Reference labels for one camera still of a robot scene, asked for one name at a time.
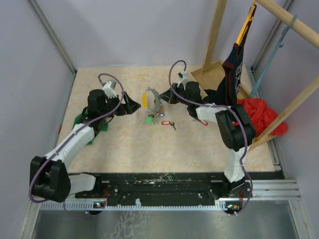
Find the green cloth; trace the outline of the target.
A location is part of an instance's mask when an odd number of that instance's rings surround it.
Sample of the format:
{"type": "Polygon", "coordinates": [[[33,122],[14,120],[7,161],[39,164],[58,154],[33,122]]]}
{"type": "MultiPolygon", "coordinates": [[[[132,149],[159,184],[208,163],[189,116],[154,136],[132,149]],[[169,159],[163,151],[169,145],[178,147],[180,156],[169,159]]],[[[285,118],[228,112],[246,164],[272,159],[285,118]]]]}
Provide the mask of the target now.
{"type": "Polygon", "coordinates": [[[107,130],[108,122],[105,118],[101,118],[101,116],[94,117],[85,108],[74,120],[73,128],[69,135],[71,136],[71,145],[90,145],[101,131],[107,130]]]}

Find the wooden clothes rack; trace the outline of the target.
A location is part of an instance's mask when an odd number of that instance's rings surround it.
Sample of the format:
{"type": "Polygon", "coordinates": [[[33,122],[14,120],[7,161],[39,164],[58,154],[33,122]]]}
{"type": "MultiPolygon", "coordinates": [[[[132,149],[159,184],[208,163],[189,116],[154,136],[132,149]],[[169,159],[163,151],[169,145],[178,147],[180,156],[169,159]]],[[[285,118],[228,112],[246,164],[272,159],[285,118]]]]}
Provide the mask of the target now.
{"type": "MultiPolygon", "coordinates": [[[[258,68],[258,64],[261,61],[261,58],[263,57],[263,54],[268,48],[270,42],[272,41],[273,36],[279,29],[280,24],[291,23],[293,20],[293,15],[289,13],[289,10],[294,4],[293,0],[285,1],[285,4],[283,6],[279,6],[279,4],[277,4],[273,0],[254,0],[253,3],[258,3],[264,9],[274,15],[277,20],[272,28],[272,32],[266,40],[265,46],[257,57],[256,62],[251,68],[245,70],[245,75],[250,80],[250,82],[248,84],[243,83],[239,91],[239,96],[245,99],[249,99],[252,97],[251,93],[253,92],[253,89],[255,88],[255,85],[257,83],[256,70],[258,68]]],[[[226,4],[227,1],[225,0],[218,0],[216,2],[203,65],[200,68],[190,72],[189,74],[190,77],[197,80],[202,87],[215,87],[224,76],[224,70],[222,69],[221,60],[212,61],[212,57],[221,28],[226,4]]],[[[308,43],[313,45],[315,48],[319,47],[319,34],[311,29],[309,26],[304,24],[302,21],[296,19],[292,24],[292,30],[303,39],[305,39],[308,43]]],[[[308,84],[308,86],[296,96],[296,98],[284,109],[284,111],[279,114],[275,121],[271,123],[270,126],[267,127],[259,137],[255,138],[252,141],[250,150],[253,150],[254,148],[274,139],[276,136],[271,135],[270,130],[274,130],[276,126],[279,126],[280,123],[282,123],[288,116],[290,116],[318,88],[319,78],[315,77],[315,79],[313,79],[308,84]]]]}

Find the aluminium frame rail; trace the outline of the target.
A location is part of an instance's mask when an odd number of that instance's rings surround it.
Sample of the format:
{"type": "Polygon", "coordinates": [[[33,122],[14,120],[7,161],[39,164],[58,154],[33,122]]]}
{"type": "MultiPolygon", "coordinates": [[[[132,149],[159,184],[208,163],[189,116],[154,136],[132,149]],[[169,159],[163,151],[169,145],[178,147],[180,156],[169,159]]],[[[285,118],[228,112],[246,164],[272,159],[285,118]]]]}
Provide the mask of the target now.
{"type": "Polygon", "coordinates": [[[75,211],[225,211],[228,214],[239,213],[246,203],[253,201],[289,201],[301,198],[297,184],[293,180],[254,180],[246,182],[244,187],[233,196],[213,198],[212,189],[207,192],[165,190],[165,185],[152,183],[159,193],[125,193],[119,188],[108,187],[101,198],[70,197],[66,202],[46,201],[39,204],[41,210],[75,211]]]}

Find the large metal keyring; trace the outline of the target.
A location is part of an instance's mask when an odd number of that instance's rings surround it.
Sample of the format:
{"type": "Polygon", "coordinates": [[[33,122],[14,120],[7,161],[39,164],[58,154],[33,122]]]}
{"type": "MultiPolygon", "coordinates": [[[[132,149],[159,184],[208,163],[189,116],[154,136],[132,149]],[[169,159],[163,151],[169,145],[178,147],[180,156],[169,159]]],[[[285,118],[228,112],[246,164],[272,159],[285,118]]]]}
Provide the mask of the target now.
{"type": "Polygon", "coordinates": [[[156,114],[161,109],[161,106],[162,106],[158,91],[150,87],[148,87],[145,90],[145,92],[142,94],[142,103],[143,103],[143,107],[146,108],[150,114],[156,114]],[[147,92],[152,93],[154,96],[154,102],[152,107],[148,107],[147,92]]]}

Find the red cloth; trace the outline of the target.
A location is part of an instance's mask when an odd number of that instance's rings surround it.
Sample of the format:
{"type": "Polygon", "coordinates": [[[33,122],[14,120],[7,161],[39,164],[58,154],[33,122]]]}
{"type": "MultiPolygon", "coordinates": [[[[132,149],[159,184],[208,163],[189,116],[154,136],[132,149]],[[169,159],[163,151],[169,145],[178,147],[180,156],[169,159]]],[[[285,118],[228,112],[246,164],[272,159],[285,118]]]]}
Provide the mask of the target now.
{"type": "Polygon", "coordinates": [[[261,98],[238,99],[237,103],[242,105],[250,118],[258,137],[278,116],[268,107],[265,100],[261,98]]]}

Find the dark navy jersey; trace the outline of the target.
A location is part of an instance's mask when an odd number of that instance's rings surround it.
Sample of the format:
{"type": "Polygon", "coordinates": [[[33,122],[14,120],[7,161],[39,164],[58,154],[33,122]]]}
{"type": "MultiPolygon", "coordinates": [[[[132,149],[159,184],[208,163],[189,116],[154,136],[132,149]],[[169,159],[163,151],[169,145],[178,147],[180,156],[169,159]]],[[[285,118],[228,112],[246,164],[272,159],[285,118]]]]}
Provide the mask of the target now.
{"type": "Polygon", "coordinates": [[[203,98],[203,103],[226,106],[237,104],[237,95],[241,86],[244,45],[244,43],[240,45],[234,43],[231,53],[222,64],[225,77],[217,90],[204,90],[207,96],[203,98]]]}

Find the bunch of tagged keys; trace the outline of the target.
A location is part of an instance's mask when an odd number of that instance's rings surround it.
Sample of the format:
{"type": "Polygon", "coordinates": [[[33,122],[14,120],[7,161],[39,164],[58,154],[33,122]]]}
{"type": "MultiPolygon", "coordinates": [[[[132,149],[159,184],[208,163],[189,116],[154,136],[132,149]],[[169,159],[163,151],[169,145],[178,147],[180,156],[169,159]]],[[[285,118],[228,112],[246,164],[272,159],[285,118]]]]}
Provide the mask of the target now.
{"type": "Polygon", "coordinates": [[[164,107],[161,107],[157,112],[149,114],[146,119],[146,124],[157,123],[160,118],[165,116],[164,107]]]}

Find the red tagged key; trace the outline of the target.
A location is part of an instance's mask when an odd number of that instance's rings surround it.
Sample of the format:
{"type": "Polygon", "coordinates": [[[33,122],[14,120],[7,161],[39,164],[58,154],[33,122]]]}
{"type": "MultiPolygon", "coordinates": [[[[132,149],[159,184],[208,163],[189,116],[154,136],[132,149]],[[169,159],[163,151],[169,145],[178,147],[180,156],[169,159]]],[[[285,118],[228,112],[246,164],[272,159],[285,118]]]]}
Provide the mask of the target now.
{"type": "Polygon", "coordinates": [[[206,122],[205,120],[198,120],[198,119],[194,119],[193,121],[195,121],[195,122],[199,122],[199,123],[201,123],[202,125],[204,125],[204,126],[208,126],[208,122],[206,122]]]}
{"type": "Polygon", "coordinates": [[[161,122],[161,125],[169,125],[172,126],[174,130],[176,130],[175,123],[173,121],[165,120],[161,122]]]}

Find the yellow clothes hanger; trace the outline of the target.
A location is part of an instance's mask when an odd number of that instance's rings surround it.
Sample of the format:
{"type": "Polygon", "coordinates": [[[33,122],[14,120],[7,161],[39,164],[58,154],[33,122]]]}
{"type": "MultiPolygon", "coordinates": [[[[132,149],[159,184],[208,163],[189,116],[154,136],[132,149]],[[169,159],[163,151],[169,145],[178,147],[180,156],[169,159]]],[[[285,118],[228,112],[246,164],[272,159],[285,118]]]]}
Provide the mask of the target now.
{"type": "Polygon", "coordinates": [[[238,46],[241,44],[241,42],[242,42],[242,40],[244,38],[244,35],[247,32],[247,30],[248,30],[248,23],[250,23],[253,20],[253,18],[254,18],[254,11],[255,11],[256,7],[257,7],[256,6],[256,1],[253,0],[252,1],[252,5],[251,5],[251,7],[249,9],[248,15],[247,15],[247,17],[245,19],[245,22],[244,22],[244,24],[243,24],[243,26],[242,26],[242,28],[240,30],[240,33],[239,33],[239,35],[238,35],[238,37],[236,39],[236,44],[238,46]]]}

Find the blue clothes hanger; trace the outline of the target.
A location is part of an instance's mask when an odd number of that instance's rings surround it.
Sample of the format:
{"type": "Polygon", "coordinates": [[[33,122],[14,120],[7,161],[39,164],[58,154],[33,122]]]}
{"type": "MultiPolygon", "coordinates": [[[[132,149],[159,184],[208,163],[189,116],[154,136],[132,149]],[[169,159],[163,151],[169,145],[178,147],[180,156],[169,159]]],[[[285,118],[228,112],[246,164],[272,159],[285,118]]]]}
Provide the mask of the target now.
{"type": "Polygon", "coordinates": [[[288,33],[288,31],[293,27],[293,25],[294,25],[294,23],[295,23],[295,21],[297,19],[297,16],[298,16],[297,14],[294,15],[291,23],[288,26],[286,26],[284,28],[284,30],[282,31],[282,34],[281,34],[280,38],[278,39],[278,41],[276,43],[276,46],[274,47],[271,55],[269,56],[267,64],[264,67],[261,75],[256,80],[256,83],[255,83],[254,87],[252,88],[249,97],[254,97],[256,95],[256,93],[257,93],[257,91],[258,91],[258,89],[259,89],[259,87],[260,87],[260,85],[261,85],[261,83],[262,83],[262,81],[263,81],[263,79],[264,79],[264,77],[265,77],[265,75],[266,75],[266,73],[267,73],[267,71],[268,71],[268,69],[269,69],[274,57],[275,57],[275,55],[276,55],[276,53],[278,52],[279,48],[284,46],[283,40],[284,40],[286,34],[288,33]]]}

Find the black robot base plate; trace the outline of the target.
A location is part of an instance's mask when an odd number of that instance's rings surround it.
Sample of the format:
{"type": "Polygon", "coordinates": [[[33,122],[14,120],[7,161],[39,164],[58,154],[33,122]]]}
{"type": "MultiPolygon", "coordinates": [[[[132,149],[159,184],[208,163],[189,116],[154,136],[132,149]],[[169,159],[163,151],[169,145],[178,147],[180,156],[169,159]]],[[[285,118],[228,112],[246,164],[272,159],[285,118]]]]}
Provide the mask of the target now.
{"type": "Polygon", "coordinates": [[[91,191],[77,199],[105,199],[108,206],[213,206],[222,198],[247,198],[250,182],[230,183],[223,173],[96,173],[91,191]]]}

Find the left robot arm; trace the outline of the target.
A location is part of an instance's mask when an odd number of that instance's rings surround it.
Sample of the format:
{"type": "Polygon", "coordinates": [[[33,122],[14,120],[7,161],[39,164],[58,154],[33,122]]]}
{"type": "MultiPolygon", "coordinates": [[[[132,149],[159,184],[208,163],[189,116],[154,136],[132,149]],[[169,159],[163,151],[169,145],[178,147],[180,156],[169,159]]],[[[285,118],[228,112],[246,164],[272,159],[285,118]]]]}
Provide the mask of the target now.
{"type": "Polygon", "coordinates": [[[45,156],[36,156],[30,163],[29,198],[35,203],[47,200],[62,203],[68,196],[87,192],[94,198],[104,191],[102,183],[89,173],[70,175],[68,168],[85,145],[106,126],[106,118],[131,115],[141,105],[126,92],[107,96],[101,89],[91,90],[88,105],[69,135],[45,156]]]}

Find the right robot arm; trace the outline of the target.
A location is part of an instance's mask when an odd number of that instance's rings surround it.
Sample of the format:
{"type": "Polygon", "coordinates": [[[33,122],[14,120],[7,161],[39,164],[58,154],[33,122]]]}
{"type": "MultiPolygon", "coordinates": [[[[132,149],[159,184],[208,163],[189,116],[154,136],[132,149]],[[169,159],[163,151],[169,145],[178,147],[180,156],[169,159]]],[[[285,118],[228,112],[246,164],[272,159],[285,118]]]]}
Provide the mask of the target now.
{"type": "Polygon", "coordinates": [[[224,145],[229,149],[228,162],[223,176],[223,193],[234,197],[245,184],[247,171],[245,160],[256,130],[240,104],[233,106],[216,105],[204,101],[197,82],[174,83],[159,98],[169,104],[182,103],[189,115],[199,121],[218,125],[224,145]]]}

